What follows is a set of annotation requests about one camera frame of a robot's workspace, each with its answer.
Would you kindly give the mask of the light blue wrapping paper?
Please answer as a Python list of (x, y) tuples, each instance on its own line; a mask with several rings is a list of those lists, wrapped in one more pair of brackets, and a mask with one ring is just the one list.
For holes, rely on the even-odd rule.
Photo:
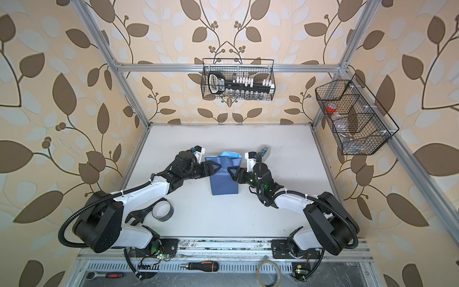
[(218, 156), (205, 157), (206, 161), (212, 161), (221, 165), (219, 171), (210, 177), (210, 186), (213, 196), (232, 195), (239, 193), (239, 185), (233, 181), (229, 167), (239, 167), (242, 156), (239, 153), (223, 152)]

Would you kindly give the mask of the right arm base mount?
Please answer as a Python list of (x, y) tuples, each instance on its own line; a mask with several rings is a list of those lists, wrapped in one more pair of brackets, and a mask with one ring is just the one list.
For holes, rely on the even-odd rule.
[(292, 239), (274, 239), (271, 241), (274, 259), (319, 259), (321, 249), (302, 250)]

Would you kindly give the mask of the black socket set rail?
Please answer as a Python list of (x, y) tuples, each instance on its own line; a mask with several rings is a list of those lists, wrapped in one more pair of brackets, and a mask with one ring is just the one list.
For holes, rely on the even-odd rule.
[(271, 80), (263, 79), (256, 82), (255, 78), (241, 77), (238, 75), (224, 76), (221, 72), (212, 71), (207, 79), (208, 88), (212, 94), (225, 94), (227, 96), (265, 96), (274, 94), (275, 84)]

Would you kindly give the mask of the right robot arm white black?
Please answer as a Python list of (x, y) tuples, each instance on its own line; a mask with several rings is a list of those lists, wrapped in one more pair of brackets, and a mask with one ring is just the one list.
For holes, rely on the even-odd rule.
[(358, 247), (360, 228), (333, 194), (323, 192), (311, 196), (286, 189), (274, 181), (264, 163), (255, 164), (252, 170), (229, 167), (227, 171), (234, 182), (247, 184), (264, 206), (290, 210), (306, 217), (310, 227), (299, 227), (286, 239), (291, 257), (301, 258), (313, 248), (339, 255), (344, 249)]

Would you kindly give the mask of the grey duct tape roll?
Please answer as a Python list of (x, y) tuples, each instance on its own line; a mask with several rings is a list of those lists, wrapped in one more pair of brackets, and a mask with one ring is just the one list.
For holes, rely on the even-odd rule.
[(171, 219), (174, 213), (174, 208), (167, 200), (162, 200), (156, 203), (151, 211), (152, 216), (160, 222), (165, 222)]

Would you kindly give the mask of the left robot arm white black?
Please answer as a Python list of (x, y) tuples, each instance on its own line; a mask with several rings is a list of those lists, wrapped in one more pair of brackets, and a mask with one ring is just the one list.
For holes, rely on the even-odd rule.
[(144, 184), (110, 194), (92, 194), (86, 205), (62, 224), (59, 242), (69, 248), (90, 248), (95, 253), (111, 248), (145, 249), (160, 236), (143, 224), (140, 207), (174, 192), (186, 180), (216, 174), (221, 165), (201, 161), (203, 154), (199, 147), (181, 151), (164, 171), (153, 173)]

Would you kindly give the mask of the red handled ratchet wrench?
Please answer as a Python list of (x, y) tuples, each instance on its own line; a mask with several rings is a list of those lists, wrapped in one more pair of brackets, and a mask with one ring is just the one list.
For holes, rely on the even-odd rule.
[(105, 279), (120, 279), (124, 277), (123, 272), (109, 272), (109, 273), (98, 273), (95, 271), (90, 271), (86, 274), (85, 279), (91, 281), (96, 278), (105, 278)]

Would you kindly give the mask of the black orange screwdriver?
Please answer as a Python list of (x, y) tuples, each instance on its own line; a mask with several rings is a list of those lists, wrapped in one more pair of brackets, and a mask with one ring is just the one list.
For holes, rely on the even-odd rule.
[(186, 264), (181, 264), (180, 268), (185, 269), (185, 270), (216, 272), (219, 270), (219, 263), (216, 261), (189, 262)]

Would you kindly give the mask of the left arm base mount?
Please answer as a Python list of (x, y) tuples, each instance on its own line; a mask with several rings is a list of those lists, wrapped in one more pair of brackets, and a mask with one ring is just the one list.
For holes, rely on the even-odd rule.
[(166, 255), (172, 258), (178, 251), (178, 243), (179, 239), (177, 238), (155, 239), (143, 249), (131, 248), (128, 254), (135, 258), (157, 257), (158, 255)]

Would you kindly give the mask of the grey tape dispenser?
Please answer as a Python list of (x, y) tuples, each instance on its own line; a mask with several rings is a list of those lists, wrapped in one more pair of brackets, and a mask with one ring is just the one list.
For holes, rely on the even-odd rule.
[(269, 145), (263, 145), (260, 149), (261, 157), (268, 157), (270, 155), (270, 146)]

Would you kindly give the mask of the clear tape roll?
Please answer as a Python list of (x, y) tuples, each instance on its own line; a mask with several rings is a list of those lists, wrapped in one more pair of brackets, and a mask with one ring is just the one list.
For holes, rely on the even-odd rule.
[(256, 269), (257, 282), (260, 287), (280, 287), (282, 271), (275, 262), (264, 259)]

